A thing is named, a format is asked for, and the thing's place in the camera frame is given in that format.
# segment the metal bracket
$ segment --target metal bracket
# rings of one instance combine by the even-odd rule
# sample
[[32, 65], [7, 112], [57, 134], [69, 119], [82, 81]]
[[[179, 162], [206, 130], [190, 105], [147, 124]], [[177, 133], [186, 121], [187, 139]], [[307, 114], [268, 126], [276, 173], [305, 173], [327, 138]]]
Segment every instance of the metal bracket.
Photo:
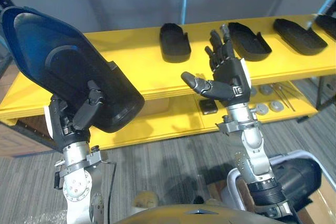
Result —
[[231, 121], [231, 122], [218, 123], [216, 125], [219, 128], [219, 131], [221, 131], [222, 133], [230, 133], [235, 131], [247, 130], [252, 127], [259, 127], [260, 122], [254, 120], [244, 123], [239, 123], [238, 121]]
[[255, 212], [272, 219], [292, 215], [287, 201], [268, 206], [255, 206]]
[[86, 160], [80, 161], [78, 163], [75, 163], [73, 165], [68, 166], [67, 168], [61, 170], [59, 172], [59, 176], [62, 178], [70, 173], [73, 173], [74, 171], [86, 168], [89, 166], [97, 165], [100, 162], [102, 162], [102, 155], [100, 151], [90, 153], [89, 155], [86, 155]]

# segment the screw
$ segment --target screw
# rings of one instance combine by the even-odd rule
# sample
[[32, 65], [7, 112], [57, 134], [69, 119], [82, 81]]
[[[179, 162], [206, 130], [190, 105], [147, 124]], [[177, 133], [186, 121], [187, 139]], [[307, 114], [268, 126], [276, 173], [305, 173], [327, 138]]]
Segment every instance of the screw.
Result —
[[230, 117], [228, 115], [223, 116], [224, 122], [228, 123], [230, 121]]
[[91, 147], [91, 152], [97, 152], [97, 151], [99, 151], [99, 145]]

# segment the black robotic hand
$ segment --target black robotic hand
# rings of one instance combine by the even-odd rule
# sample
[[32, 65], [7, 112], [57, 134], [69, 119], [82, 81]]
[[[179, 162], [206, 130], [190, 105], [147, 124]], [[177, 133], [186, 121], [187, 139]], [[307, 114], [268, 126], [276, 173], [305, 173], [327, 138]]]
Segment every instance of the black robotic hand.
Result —
[[248, 102], [250, 87], [242, 63], [235, 57], [228, 27], [222, 25], [220, 28], [224, 43], [219, 34], [212, 30], [210, 43], [213, 50], [205, 47], [214, 81], [198, 78], [189, 72], [182, 73], [181, 78], [196, 93], [218, 100], [224, 106]]

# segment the metal tool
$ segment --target metal tool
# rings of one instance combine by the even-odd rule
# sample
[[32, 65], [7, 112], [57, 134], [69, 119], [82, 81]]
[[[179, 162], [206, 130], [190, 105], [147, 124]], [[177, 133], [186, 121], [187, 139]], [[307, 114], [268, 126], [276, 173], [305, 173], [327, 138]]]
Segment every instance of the metal tool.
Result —
[[282, 87], [282, 90], [285, 90], [287, 93], [289, 93], [292, 97], [295, 97], [296, 99], [300, 100], [300, 98], [298, 98], [297, 95], [293, 94], [291, 91], [289, 91], [287, 88], [284, 88], [283, 86]]
[[278, 97], [281, 99], [281, 101], [283, 102], [284, 105], [286, 105], [287, 108], [289, 108], [289, 106], [287, 105], [287, 103], [284, 101], [283, 97], [279, 94], [279, 92], [275, 89], [274, 84], [270, 85], [272, 87], [272, 89], [274, 90], [274, 92], [278, 95]]
[[284, 92], [282, 91], [282, 87], [278, 86], [278, 89], [280, 90], [281, 94], [285, 98], [286, 102], [289, 104], [290, 108], [295, 112], [295, 109], [294, 109], [293, 105], [290, 103], [290, 101], [288, 100], [288, 98], [286, 97], [286, 95], [284, 94]]
[[288, 86], [288, 85], [285, 85], [285, 84], [283, 84], [282, 82], [273, 83], [273, 84], [278, 84], [278, 85], [281, 85], [281, 86], [283, 86], [283, 87], [284, 87], [284, 88], [286, 88], [286, 89], [290, 89], [290, 90], [292, 90], [292, 91], [294, 91], [294, 92], [296, 92], [296, 93], [300, 94], [300, 92], [299, 92], [299, 91], [297, 91], [296, 89], [294, 89], [294, 88], [292, 88], [292, 87], [290, 87], [290, 86]]

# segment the yellow shelving unit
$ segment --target yellow shelving unit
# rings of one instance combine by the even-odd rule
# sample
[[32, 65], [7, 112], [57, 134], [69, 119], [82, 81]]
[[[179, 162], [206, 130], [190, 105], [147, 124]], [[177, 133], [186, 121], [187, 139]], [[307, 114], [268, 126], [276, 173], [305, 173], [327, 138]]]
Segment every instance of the yellow shelving unit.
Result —
[[[85, 34], [107, 61], [117, 63], [144, 96], [146, 103], [169, 98], [166, 111], [138, 117], [116, 133], [107, 134], [92, 128], [91, 144], [111, 148], [216, 130], [215, 123], [221, 122], [225, 109], [217, 104], [218, 113], [203, 116], [198, 107], [200, 98], [193, 94], [180, 75], [188, 71], [212, 79], [204, 47], [209, 45], [210, 31], [218, 29], [222, 23], [239, 22], [254, 33], [260, 31], [271, 47], [272, 53], [265, 60], [247, 62], [254, 86], [336, 73], [336, 43], [322, 29], [313, 24], [313, 30], [328, 43], [327, 48], [317, 55], [304, 56], [287, 45], [272, 27], [276, 18], [286, 18], [307, 27], [314, 17], [315, 15], [266, 17], [184, 25], [183, 30], [188, 33], [192, 53], [190, 60], [182, 63], [163, 61], [159, 27]], [[0, 104], [0, 121], [15, 125], [20, 118], [43, 115], [43, 106], [49, 104], [50, 97], [48, 91], [19, 73]], [[258, 94], [251, 99], [251, 106], [257, 102], [267, 104], [269, 99], [276, 97]], [[297, 108], [296, 111], [288, 108], [281, 113], [270, 111], [265, 116], [259, 116], [259, 119], [270, 122], [316, 113], [302, 95], [299, 99], [290, 98], [290, 102]]]
[[[291, 82], [286, 82], [285, 85], [291, 86], [297, 91], [295, 92], [295, 94], [297, 94], [295, 97], [284, 91], [295, 111], [285, 105], [284, 110], [281, 112], [274, 112], [269, 109], [266, 115], [258, 116], [261, 122], [267, 123], [303, 115], [313, 115], [317, 112], [305, 96], [300, 93]], [[205, 98], [197, 94], [171, 97], [169, 98], [169, 106], [166, 108], [166, 111], [135, 118], [131, 123], [116, 133], [108, 134], [95, 127], [91, 127], [92, 137], [90, 145], [99, 145], [101, 149], [108, 149], [111, 147], [139, 144], [177, 136], [217, 131], [218, 128], [215, 123], [223, 121], [222, 116], [227, 114], [226, 109], [216, 101], [218, 112], [203, 115], [199, 108], [199, 101], [203, 99]], [[269, 106], [269, 103], [274, 100], [281, 101], [276, 93], [262, 95], [258, 92], [251, 99], [249, 105], [251, 108], [255, 107], [257, 103], [264, 103]]]

